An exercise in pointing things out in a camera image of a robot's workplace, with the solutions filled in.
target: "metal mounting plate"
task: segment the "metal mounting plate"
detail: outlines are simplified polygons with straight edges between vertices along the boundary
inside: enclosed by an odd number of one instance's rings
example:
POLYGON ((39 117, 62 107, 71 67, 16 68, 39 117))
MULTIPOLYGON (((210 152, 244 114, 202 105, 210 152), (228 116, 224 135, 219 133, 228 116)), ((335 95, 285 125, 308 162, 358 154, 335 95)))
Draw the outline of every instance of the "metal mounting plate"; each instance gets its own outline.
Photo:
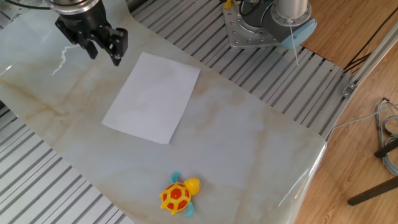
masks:
POLYGON ((276 41, 264 28, 250 26, 239 14, 239 3, 235 2, 231 9, 224 9, 225 26, 228 39, 233 49, 254 49, 259 47, 278 46, 276 41))

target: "gray cylinder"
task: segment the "gray cylinder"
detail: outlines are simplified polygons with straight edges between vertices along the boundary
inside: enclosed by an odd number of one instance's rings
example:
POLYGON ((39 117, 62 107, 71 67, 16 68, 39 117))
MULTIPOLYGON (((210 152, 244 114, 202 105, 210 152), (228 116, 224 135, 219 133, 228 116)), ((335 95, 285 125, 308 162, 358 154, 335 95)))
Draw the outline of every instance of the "gray cylinder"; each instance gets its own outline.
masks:
POLYGON ((307 10, 308 0, 276 0, 276 11, 284 19, 297 19, 307 10))

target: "white cable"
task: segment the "white cable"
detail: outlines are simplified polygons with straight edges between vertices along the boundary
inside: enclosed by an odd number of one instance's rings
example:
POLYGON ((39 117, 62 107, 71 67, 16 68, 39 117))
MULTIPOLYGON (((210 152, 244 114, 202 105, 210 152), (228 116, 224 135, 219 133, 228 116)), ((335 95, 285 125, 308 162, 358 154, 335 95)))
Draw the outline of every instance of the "white cable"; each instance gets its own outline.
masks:
MULTIPOLYGON (((387 103, 387 100, 382 100, 377 108, 376 108, 376 112, 381 112, 382 110, 380 110, 381 106, 384 103, 387 103)), ((378 113, 376 115, 376 121, 377 121, 377 128, 379 131, 379 143, 380 143, 380 148, 383 148, 384 146, 386 146, 387 144, 389 144, 391 142, 391 140, 394 140, 394 137, 391 137, 389 139, 387 139, 387 141, 384 142, 383 140, 383 128, 382 128, 382 121, 380 120, 380 114, 378 113)), ((398 166, 394 164, 394 162, 391 161, 388 153, 382 158, 383 164, 386 167, 386 169, 393 175, 398 176, 398 166)))
POLYGON ((368 119, 368 118, 370 118, 370 117, 372 117, 372 116, 374 116, 374 115, 376 115, 376 114, 379 114, 380 112, 383 112, 383 111, 385 111, 385 110, 388 110, 388 109, 394 108, 394 107, 398 107, 398 105, 391 105, 391 106, 388 106, 388 107, 386 107, 386 108, 383 108, 383 109, 381 109, 381 110, 379 110, 379 111, 376 111, 376 112, 374 112, 373 114, 369 114, 369 115, 367 115, 367 116, 365 116, 365 117, 363 117, 363 118, 358 118, 358 119, 355 119, 355 120, 352 120, 352 121, 348 121, 348 122, 346 122, 346 123, 344 123, 344 124, 341 124, 341 125, 339 125, 339 126, 336 126, 335 129, 341 128, 341 127, 343 127, 343 126, 346 126, 347 124, 351 124, 351 123, 354 123, 354 122, 357 122, 357 121, 362 121, 362 120, 364 120, 364 119, 368 119))
POLYGON ((292 42, 293 42, 294 56, 296 56, 296 63, 297 63, 297 66, 298 66, 298 65, 299 65, 299 59, 297 58, 296 46, 295 46, 295 44, 294 44, 294 38, 293 38, 292 25, 290 24, 291 22, 293 22, 293 21, 290 21, 290 22, 289 22, 289 27, 290 27, 290 33, 292 34, 292 42))

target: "metal grating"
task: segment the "metal grating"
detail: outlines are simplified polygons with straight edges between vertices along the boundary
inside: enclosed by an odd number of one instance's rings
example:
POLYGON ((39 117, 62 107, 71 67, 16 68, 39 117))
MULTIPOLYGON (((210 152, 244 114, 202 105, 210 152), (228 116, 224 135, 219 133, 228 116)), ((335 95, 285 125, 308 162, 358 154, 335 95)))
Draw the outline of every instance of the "metal grating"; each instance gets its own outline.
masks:
POLYGON ((129 218, 8 108, 0 110, 0 223, 120 223, 129 218))
POLYGON ((297 47, 234 50, 214 0, 149 0, 135 20, 300 124, 328 138, 349 99, 349 73, 297 47))

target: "cable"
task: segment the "cable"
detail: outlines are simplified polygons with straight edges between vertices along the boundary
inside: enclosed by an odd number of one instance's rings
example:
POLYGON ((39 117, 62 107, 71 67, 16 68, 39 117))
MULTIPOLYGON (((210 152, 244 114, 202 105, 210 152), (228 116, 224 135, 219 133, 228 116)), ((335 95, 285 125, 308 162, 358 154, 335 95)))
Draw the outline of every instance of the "cable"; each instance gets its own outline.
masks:
POLYGON ((381 28, 388 22, 388 20, 391 19, 391 17, 398 11, 398 7, 396 7, 396 9, 384 20, 384 22, 379 26, 379 28, 375 31, 375 33, 371 36, 371 38, 365 43, 365 45, 363 45, 363 47, 361 48, 361 50, 359 50, 359 52, 353 57, 353 59, 351 59, 350 62, 348 62, 348 64, 345 66, 344 70, 347 72, 349 70, 347 70, 348 67, 352 66, 352 64, 354 64, 354 60, 356 59, 356 57, 358 57, 360 55, 360 53, 366 48, 366 46, 369 45, 369 43, 373 40, 373 38, 376 36, 376 34, 381 30, 381 28))
POLYGON ((24 7, 27 9, 51 10, 51 8, 49 8, 49 7, 28 6, 28 5, 19 4, 18 2, 13 2, 10 0, 4 0, 4 2, 8 2, 9 4, 13 4, 13 5, 19 6, 19 7, 24 7))
POLYGON ((243 5, 243 2, 244 2, 244 1, 241 1, 241 3, 239 4, 239 13, 240 13, 241 16, 248 16, 248 15, 252 14, 252 13, 254 12, 254 10, 256 10, 256 9, 260 6, 260 2, 261 2, 261 1, 258 1, 258 2, 256 3, 255 6, 253 6, 253 5, 250 3, 251 10, 250 10, 250 12, 248 12, 248 13, 246 13, 246 14, 243 14, 243 12, 242 12, 242 5, 243 5))
POLYGON ((344 124, 341 124, 341 125, 339 125, 339 126, 336 126, 335 129, 341 128, 341 127, 343 127, 343 126, 346 126, 347 124, 351 124, 351 123, 354 123, 354 122, 357 122, 357 121, 362 121, 362 120, 364 120, 364 119, 368 119, 368 118, 370 118, 370 117, 373 116, 373 115, 379 114, 380 112, 383 112, 383 111, 385 111, 385 110, 388 110, 388 109, 394 108, 394 107, 398 107, 398 105, 391 105, 391 106, 388 106, 388 107, 383 108, 383 109, 381 109, 381 110, 377 110, 376 112, 374 112, 374 113, 372 113, 372 114, 369 114, 369 115, 367 115, 367 116, 365 116, 365 117, 363 117, 363 118, 358 118, 358 119, 355 119, 355 120, 352 120, 352 121, 348 121, 348 122, 346 122, 346 123, 344 123, 344 124))
POLYGON ((392 133, 387 128, 387 123, 390 122, 390 121, 394 121, 394 120, 398 120, 398 116, 397 115, 390 116, 387 119, 385 119, 384 122, 383 122, 383 128, 384 128, 384 130, 386 131, 387 134, 391 135, 394 138, 398 138, 398 134, 392 133))
MULTIPOLYGON (((384 103, 390 103, 390 102, 388 102, 387 100, 382 100, 382 101, 378 104, 378 106, 377 106, 377 108, 376 108, 376 112, 381 112, 381 111, 382 111, 382 110, 380 110, 380 108, 381 108, 381 106, 382 106, 384 103)), ((382 126, 381 126, 381 120, 380 120, 380 114, 379 114, 379 113, 376 115, 376 121, 377 121, 377 128, 378 128, 378 131, 379 131, 379 143, 380 143, 380 148, 383 148, 384 146, 386 146, 387 144, 389 144, 391 140, 394 140, 395 138, 394 138, 394 137, 391 137, 391 138, 387 139, 387 141, 384 142, 384 140, 383 140, 383 130, 382 130, 382 126)), ((388 153, 386 154, 386 156, 384 156, 384 157, 382 158, 382 161, 383 161, 383 164, 384 164, 384 166, 386 167, 386 169, 387 169, 391 174, 394 174, 395 176, 398 176, 398 166, 395 165, 395 164, 391 161, 391 159, 390 159, 388 153)))

